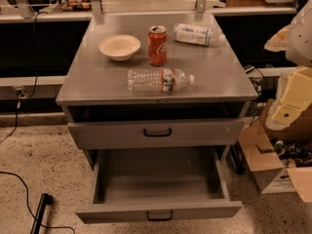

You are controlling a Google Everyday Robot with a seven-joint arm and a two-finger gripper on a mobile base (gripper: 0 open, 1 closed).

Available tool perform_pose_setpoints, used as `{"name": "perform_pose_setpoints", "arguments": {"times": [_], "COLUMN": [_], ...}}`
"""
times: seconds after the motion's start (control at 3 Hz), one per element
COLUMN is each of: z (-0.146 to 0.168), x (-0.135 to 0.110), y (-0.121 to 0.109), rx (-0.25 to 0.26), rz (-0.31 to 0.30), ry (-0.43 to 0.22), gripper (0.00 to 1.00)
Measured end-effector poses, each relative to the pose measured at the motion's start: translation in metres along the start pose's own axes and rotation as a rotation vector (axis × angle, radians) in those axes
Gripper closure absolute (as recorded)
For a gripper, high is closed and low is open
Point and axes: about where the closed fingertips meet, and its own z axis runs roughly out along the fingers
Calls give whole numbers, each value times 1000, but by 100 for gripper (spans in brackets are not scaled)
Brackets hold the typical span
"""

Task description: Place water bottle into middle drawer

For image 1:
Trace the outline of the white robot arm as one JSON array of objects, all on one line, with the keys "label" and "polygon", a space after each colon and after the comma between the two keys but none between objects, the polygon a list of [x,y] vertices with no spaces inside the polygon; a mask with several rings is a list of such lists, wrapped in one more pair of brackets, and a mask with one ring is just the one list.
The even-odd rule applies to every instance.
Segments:
[{"label": "white robot arm", "polygon": [[264,45],[270,52],[284,51],[295,71],[278,80],[275,101],[265,120],[267,128],[281,131],[294,122],[312,104],[312,0]]}]

